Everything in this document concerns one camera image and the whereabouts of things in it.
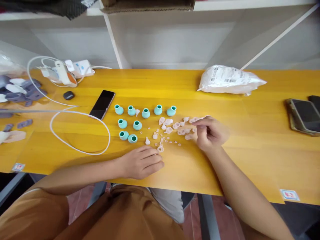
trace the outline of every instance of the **cardboard box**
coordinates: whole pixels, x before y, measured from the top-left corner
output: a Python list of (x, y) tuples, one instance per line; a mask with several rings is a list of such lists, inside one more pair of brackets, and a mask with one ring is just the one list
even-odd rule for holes
[(192, 11), (195, 0), (102, 0), (104, 13), (144, 11)]

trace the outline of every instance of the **phone screen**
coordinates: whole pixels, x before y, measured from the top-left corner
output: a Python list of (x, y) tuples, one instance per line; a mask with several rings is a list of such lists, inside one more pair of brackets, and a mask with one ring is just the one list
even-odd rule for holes
[(292, 100), (304, 126), (311, 131), (320, 132), (320, 116), (311, 102)]
[(114, 95), (116, 95), (114, 92), (103, 90), (96, 104), (93, 106), (90, 115), (102, 120), (114, 98)]

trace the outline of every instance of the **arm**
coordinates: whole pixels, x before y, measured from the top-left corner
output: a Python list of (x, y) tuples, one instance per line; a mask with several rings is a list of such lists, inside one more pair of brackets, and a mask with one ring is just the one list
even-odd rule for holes
[(230, 206), (243, 221), (247, 239), (293, 240), (277, 211), (237, 167), (222, 148), (229, 138), (227, 128), (207, 116), (197, 126), (197, 144), (209, 158)]
[(158, 150), (143, 146), (110, 161), (59, 169), (41, 179), (29, 190), (41, 188), (51, 194), (69, 195), (89, 184), (108, 179), (143, 179), (163, 167)]

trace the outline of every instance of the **white plastic bag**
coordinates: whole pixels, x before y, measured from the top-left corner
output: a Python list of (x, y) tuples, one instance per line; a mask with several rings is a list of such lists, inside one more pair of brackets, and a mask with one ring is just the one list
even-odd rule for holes
[(251, 72), (244, 72), (233, 67), (213, 65), (202, 74), (198, 91), (212, 93), (243, 93), (246, 96), (266, 81)]

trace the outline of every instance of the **shelf board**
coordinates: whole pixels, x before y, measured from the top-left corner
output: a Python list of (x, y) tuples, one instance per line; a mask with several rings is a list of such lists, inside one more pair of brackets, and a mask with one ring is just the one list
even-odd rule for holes
[(283, 7), (316, 3), (316, 0), (206, 0), (196, 1), (193, 11)]
[[(100, 11), (99, 1), (95, 2), (87, 9), (81, 16), (102, 16)], [(30, 12), (8, 12), (0, 14), (0, 21), (14, 21), (14, 20), (28, 20), (28, 19), (42, 19), (42, 18), (59, 18), (61, 16), (51, 13), (30, 13)]]

